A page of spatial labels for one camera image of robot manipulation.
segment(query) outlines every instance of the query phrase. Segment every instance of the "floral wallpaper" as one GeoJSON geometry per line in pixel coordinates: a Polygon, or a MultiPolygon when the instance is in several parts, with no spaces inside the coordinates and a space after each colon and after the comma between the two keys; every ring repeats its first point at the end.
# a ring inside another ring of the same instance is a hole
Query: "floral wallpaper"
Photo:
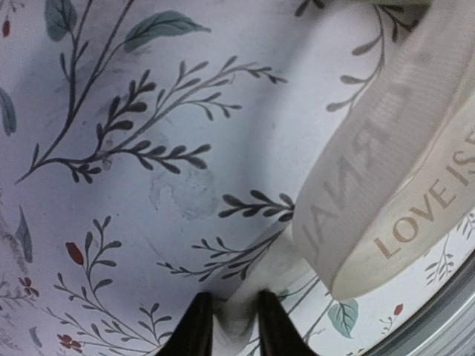
{"type": "MultiPolygon", "coordinates": [[[[0,0],[0,356],[145,355],[226,300],[422,10],[320,0],[0,0]],[[292,78],[304,75],[304,89],[292,78]]],[[[281,302],[362,355],[475,248],[470,213],[382,289],[281,302]]],[[[258,355],[255,335],[243,356],[258,355]]]]}

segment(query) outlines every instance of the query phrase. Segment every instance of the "fabric ribbon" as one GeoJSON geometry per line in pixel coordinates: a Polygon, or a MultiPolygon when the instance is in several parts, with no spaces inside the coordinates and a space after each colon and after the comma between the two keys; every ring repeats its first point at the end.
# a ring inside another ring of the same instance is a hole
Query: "fabric ribbon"
{"type": "Polygon", "coordinates": [[[433,1],[318,158],[292,225],[219,309],[227,355],[249,340],[258,290],[283,289],[311,266],[335,299],[358,297],[475,206],[474,49],[475,2],[433,1]]]}

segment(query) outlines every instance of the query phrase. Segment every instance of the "metal rim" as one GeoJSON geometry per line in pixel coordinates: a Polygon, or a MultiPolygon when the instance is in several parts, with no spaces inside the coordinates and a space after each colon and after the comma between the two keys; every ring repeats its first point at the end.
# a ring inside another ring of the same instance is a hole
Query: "metal rim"
{"type": "Polygon", "coordinates": [[[365,356],[474,356],[474,276],[475,252],[434,297],[365,356]]]}

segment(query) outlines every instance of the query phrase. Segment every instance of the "red berry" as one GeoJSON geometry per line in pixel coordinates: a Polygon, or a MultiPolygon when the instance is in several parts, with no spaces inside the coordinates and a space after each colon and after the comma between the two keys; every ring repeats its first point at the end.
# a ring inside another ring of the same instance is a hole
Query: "red berry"
{"type": "Polygon", "coordinates": [[[69,257],[71,257],[75,263],[78,265],[84,264],[84,257],[75,243],[66,243],[66,248],[68,249],[69,257]]]}
{"type": "Polygon", "coordinates": [[[399,304],[395,309],[394,309],[394,315],[398,316],[399,314],[402,313],[402,309],[404,308],[403,304],[399,304]]]}
{"type": "Polygon", "coordinates": [[[7,37],[10,35],[10,20],[6,19],[3,22],[3,27],[1,28],[1,32],[3,33],[3,37],[7,37]]]}

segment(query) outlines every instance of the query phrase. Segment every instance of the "red flower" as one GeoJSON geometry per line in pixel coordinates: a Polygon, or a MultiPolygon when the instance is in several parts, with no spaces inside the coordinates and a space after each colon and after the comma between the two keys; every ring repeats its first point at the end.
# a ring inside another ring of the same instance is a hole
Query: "red flower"
{"type": "Polygon", "coordinates": [[[10,20],[9,19],[5,19],[5,21],[3,21],[1,32],[3,33],[3,37],[7,37],[8,35],[10,35],[10,20]]]}
{"type": "Polygon", "coordinates": [[[25,277],[24,279],[19,278],[20,284],[24,286],[24,292],[28,295],[34,295],[35,297],[39,297],[39,292],[31,286],[31,279],[25,277]]]}
{"type": "Polygon", "coordinates": [[[84,257],[75,243],[66,243],[66,248],[68,249],[69,256],[75,263],[81,266],[84,265],[84,257]]]}
{"type": "Polygon", "coordinates": [[[403,304],[399,304],[395,309],[394,309],[394,315],[398,316],[399,314],[402,313],[402,309],[404,308],[403,304]]]}
{"type": "Polygon", "coordinates": [[[78,353],[82,354],[81,344],[73,340],[71,336],[66,334],[57,336],[61,340],[59,342],[61,346],[65,347],[66,349],[73,349],[74,351],[78,351],[78,353]]]}

